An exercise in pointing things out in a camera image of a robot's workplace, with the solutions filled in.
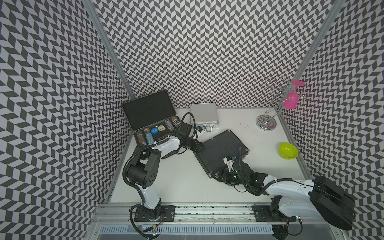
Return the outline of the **small silver poker case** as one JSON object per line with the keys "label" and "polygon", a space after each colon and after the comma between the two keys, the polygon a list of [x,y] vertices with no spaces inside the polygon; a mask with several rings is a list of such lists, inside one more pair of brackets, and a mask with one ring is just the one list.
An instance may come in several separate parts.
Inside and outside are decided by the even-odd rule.
{"label": "small silver poker case", "polygon": [[219,128],[219,116],[215,103],[192,104],[190,112],[194,115],[196,125],[205,132],[212,132]]}

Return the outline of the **black textured poker case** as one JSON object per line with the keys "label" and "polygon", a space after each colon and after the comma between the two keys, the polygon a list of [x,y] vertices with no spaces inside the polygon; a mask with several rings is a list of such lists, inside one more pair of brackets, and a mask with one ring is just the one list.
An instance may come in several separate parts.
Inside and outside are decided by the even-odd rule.
{"label": "black textured poker case", "polygon": [[222,169],[228,168],[224,160],[227,157],[230,160],[238,156],[239,148],[241,148],[242,159],[246,157],[250,150],[231,130],[214,136],[213,138],[202,143],[203,148],[199,152],[194,152],[203,170],[209,178],[213,178]]}

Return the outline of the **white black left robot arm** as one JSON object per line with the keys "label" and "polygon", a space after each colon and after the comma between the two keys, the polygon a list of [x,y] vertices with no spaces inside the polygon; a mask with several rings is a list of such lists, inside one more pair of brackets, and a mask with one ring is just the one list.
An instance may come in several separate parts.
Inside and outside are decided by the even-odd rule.
{"label": "white black left robot arm", "polygon": [[201,126],[181,123],[173,131],[166,130],[157,138],[149,130],[142,130],[142,139],[137,137],[137,146],[123,168],[124,182],[136,189],[142,199],[142,206],[147,210],[161,207],[154,182],[158,175],[160,160],[179,153],[181,148],[198,153],[204,149],[198,137],[205,131]]}

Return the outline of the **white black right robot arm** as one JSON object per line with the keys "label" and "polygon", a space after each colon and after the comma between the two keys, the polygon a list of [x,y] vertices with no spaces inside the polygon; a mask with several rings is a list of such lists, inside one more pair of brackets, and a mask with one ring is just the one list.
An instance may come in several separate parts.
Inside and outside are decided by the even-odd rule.
{"label": "white black right robot arm", "polygon": [[355,199],[331,180],[317,176],[312,180],[276,178],[254,172],[244,162],[234,163],[212,175],[228,186],[243,186],[247,193],[270,196],[269,206],[254,206],[257,221],[288,222],[301,217],[320,219],[350,231],[356,218]]}

